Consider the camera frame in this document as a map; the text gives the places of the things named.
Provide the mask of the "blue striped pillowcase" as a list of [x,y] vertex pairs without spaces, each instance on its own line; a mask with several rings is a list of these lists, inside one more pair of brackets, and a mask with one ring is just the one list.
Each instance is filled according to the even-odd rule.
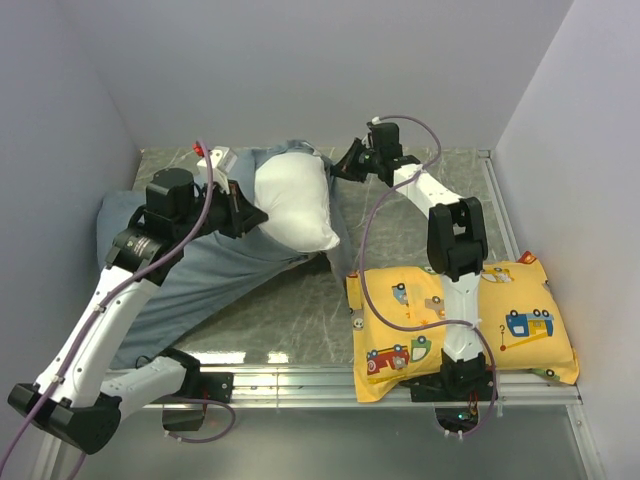
[[327,257],[337,282],[344,283],[352,270],[354,253],[327,156],[305,140],[287,140],[274,147],[240,152],[229,177],[255,205],[257,169],[271,157],[288,151],[310,153],[324,162],[330,220],[339,245],[328,251],[300,253],[262,232],[260,225],[240,239],[215,232],[191,241],[183,259],[133,321],[111,362],[112,369],[132,368],[142,357],[155,357],[212,315],[319,254]]

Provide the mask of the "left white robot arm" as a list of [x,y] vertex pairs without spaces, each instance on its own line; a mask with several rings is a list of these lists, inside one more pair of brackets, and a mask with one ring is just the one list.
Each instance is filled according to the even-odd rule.
[[94,295],[47,369],[18,383],[8,403],[28,423],[92,455],[130,414],[163,397],[198,403],[200,363],[169,348],[146,365],[105,377],[134,319],[159,290],[185,247],[219,233],[245,236],[266,221],[250,180],[215,179],[198,186],[184,169],[159,171],[108,251]]

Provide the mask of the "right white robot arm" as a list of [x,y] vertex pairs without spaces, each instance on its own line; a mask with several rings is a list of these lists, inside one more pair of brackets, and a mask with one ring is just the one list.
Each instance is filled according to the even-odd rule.
[[364,182],[375,175],[391,192],[407,198],[427,219],[427,257],[444,289],[445,329],[438,372],[411,382],[415,401],[454,402],[495,397],[495,360],[479,330],[478,290],[488,243],[481,202],[451,191],[428,172],[429,165],[405,154],[398,115],[368,122],[331,168],[333,176]]

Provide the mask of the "white pillow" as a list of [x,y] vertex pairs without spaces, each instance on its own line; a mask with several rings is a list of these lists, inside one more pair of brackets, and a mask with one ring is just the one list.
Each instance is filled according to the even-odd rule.
[[292,250],[328,251],[340,243],[330,220],[325,165],[316,155],[288,151],[267,160],[255,174],[255,205],[268,215],[262,232]]

